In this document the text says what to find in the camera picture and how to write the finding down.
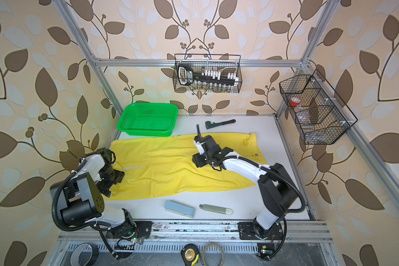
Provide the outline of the yellow trousers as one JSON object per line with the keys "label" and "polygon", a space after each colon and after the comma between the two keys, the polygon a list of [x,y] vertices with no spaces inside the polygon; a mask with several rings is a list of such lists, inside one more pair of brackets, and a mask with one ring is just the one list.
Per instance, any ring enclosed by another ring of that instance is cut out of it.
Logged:
{"label": "yellow trousers", "polygon": [[221,192],[253,187],[255,182],[235,172],[198,168],[192,156],[198,149],[194,135],[116,140],[113,168],[123,171],[121,183],[111,188],[111,201],[173,196],[182,192]]}

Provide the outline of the green plastic basket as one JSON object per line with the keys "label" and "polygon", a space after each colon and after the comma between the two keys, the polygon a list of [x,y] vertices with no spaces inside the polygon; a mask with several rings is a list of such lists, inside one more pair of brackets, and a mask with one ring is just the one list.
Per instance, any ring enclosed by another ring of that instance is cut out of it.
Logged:
{"label": "green plastic basket", "polygon": [[134,103],[123,111],[117,129],[131,136],[169,137],[176,125],[178,107],[169,103]]}

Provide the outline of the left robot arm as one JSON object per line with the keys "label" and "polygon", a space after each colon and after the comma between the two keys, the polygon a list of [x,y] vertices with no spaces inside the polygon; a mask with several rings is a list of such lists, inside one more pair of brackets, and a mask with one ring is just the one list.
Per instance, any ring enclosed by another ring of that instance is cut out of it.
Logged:
{"label": "left robot arm", "polygon": [[78,158],[70,175],[51,186],[52,219],[60,230],[73,232],[91,227],[118,235],[136,229],[127,210],[105,206],[104,197],[109,198],[111,187],[125,176],[113,168],[115,162],[113,151],[99,149]]}

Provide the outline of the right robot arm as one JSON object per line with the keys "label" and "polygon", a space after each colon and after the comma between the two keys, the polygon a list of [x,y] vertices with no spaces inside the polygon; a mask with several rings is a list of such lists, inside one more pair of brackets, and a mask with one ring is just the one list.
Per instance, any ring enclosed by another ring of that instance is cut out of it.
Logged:
{"label": "right robot arm", "polygon": [[196,167],[210,165],[216,171],[228,170],[255,182],[260,191],[264,209],[253,220],[253,232],[259,239],[271,236],[274,225],[290,213],[306,209],[304,196],[281,164],[263,165],[241,156],[233,149],[220,146],[212,136],[194,138],[198,153],[192,157]]}

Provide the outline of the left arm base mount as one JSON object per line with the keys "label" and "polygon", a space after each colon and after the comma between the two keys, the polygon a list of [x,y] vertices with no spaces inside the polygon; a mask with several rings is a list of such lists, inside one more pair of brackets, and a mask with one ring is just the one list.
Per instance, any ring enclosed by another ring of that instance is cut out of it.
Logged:
{"label": "left arm base mount", "polygon": [[123,224],[112,228],[107,232],[107,237],[113,239],[133,239],[145,238],[151,234],[152,221],[135,221],[133,223],[124,222]]}

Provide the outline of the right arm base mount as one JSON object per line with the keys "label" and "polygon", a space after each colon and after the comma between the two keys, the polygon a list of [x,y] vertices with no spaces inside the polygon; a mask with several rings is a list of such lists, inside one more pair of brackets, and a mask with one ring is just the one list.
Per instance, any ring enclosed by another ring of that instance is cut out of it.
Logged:
{"label": "right arm base mount", "polygon": [[266,230],[254,221],[238,222],[237,227],[241,240],[280,241],[283,238],[283,229],[276,223]]}

